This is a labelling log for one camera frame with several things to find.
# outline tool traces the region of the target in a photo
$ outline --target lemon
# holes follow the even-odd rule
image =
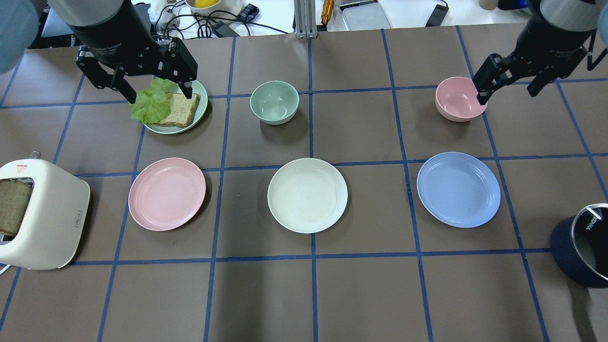
[[[209,7],[212,5],[215,5],[219,0],[195,0],[194,1],[194,7],[198,7],[200,9],[203,9],[205,7]]]

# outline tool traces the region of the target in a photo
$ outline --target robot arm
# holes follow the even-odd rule
[[[20,11],[21,1],[3,5]],[[25,3],[21,3],[23,12],[28,9]],[[194,58],[179,38],[165,45],[155,43],[131,0],[49,0],[49,5],[85,44],[78,52],[76,65],[96,88],[120,91],[127,101],[135,103],[136,92],[124,76],[155,75],[177,83],[187,98],[192,97],[191,85],[198,71]],[[100,63],[112,69],[112,74]]]
[[[583,46],[598,27],[608,38],[608,0],[530,0],[532,18],[509,56],[491,54],[473,76],[481,105],[494,92],[524,77],[534,97],[556,78],[568,77],[587,55]]]

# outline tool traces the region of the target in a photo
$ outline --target green plate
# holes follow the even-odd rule
[[[179,89],[178,85],[175,85],[174,89],[169,90],[169,92],[179,92],[181,93],[182,90]],[[209,98],[207,97],[207,91],[205,90],[205,87],[202,86],[202,84],[200,84],[200,82],[198,81],[192,81],[192,93],[193,94],[198,94],[201,98],[198,102],[198,107],[196,107],[196,111],[194,113],[194,119],[192,120],[192,123],[185,127],[185,128],[179,128],[179,127],[163,127],[163,126],[157,126],[155,124],[145,124],[144,126],[146,126],[147,129],[151,130],[152,132],[158,133],[158,134],[178,134],[178,133],[182,133],[183,131],[187,131],[189,129],[191,129],[192,127],[194,127],[194,125],[196,125],[201,119],[202,116],[205,114],[205,110],[207,110],[207,103],[209,102]]]

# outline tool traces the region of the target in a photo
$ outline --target screwdriver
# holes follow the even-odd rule
[[[327,25],[331,19],[331,12],[334,10],[334,0],[325,0],[321,11],[321,24]]]

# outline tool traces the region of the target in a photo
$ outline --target yellow object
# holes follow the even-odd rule
[[[327,25],[331,19],[331,12],[334,10],[334,0],[325,0],[321,11],[321,24]]]
[[[203,9],[205,7],[213,6],[218,3],[219,0],[194,0],[194,7]]]

